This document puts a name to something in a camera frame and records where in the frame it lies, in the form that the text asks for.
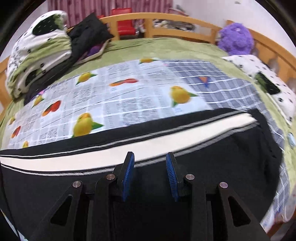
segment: wooden headboard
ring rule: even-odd
[[[127,13],[120,15],[113,15],[109,17],[101,18],[100,20],[103,23],[107,23],[110,29],[110,32],[114,35],[112,41],[119,40],[119,33],[117,22],[122,20],[133,20],[133,19],[143,19],[144,20],[144,28],[145,38],[153,38],[155,36],[174,36],[181,37],[186,40],[191,41],[202,41],[214,44],[217,32],[221,30],[220,27],[215,26],[213,24],[186,17],[176,14],[167,14],[167,13],[152,13],[152,12],[140,12],[140,13]],[[199,33],[188,32],[176,29],[167,29],[167,28],[154,28],[153,20],[154,19],[166,19],[172,21],[181,21],[186,23],[191,23],[195,25],[199,25],[200,31]],[[230,20],[227,20],[226,24],[233,23]],[[268,61],[275,56],[278,56],[278,63],[280,65],[279,77],[284,81],[290,77],[296,78],[296,58],[285,48],[267,38],[266,36],[253,31],[250,29],[250,32],[256,42],[256,47],[259,50],[259,58],[264,62],[268,63]],[[3,62],[0,63],[0,102],[3,105],[4,109],[11,102],[11,97],[6,91],[5,88],[5,71],[7,68],[8,58],[6,58]]]

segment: pillow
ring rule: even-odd
[[[261,72],[275,84],[280,89],[280,93],[273,95],[267,93],[267,95],[277,106],[288,125],[291,125],[296,110],[296,94],[289,89],[285,82],[254,55],[233,55],[222,59],[235,64],[250,78],[255,78],[256,74]]]

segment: pink curtain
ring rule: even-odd
[[[67,26],[71,27],[93,12],[97,16],[109,16],[112,1],[114,0],[48,0],[48,10],[62,10],[68,13]]]
[[[68,13],[68,27],[81,22],[94,12],[109,16],[111,9],[131,7],[133,12],[168,13],[173,0],[48,0],[48,10],[62,10]]]
[[[168,13],[173,0],[115,0],[116,8],[131,7],[133,12]]]

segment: red chair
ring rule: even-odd
[[[132,9],[129,7],[129,8],[115,8],[111,10],[111,15],[118,15],[118,14],[124,14],[124,13],[132,13]],[[117,25],[118,25],[119,36],[136,34],[136,30],[133,27],[132,20],[118,21]]]

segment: green blanket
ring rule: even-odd
[[[188,42],[175,38],[121,40],[109,43],[101,57],[71,68],[68,73],[58,81],[107,65],[153,57],[159,59],[203,59],[214,63],[217,68],[231,77],[250,81],[250,78],[234,64],[221,59],[221,57],[225,56],[228,56],[228,54],[215,45]],[[255,87],[271,116],[275,119],[276,124],[283,130],[285,137],[288,132],[292,132],[294,136],[296,136],[296,121],[294,120],[292,128],[289,128],[269,97],[259,86],[255,85]],[[22,107],[23,100],[19,100],[17,102],[12,102],[7,108],[5,117],[0,126],[0,145],[2,145],[2,138],[7,122]],[[292,190],[296,183],[296,148],[292,150],[287,141],[284,150],[284,160],[287,165],[290,190]]]

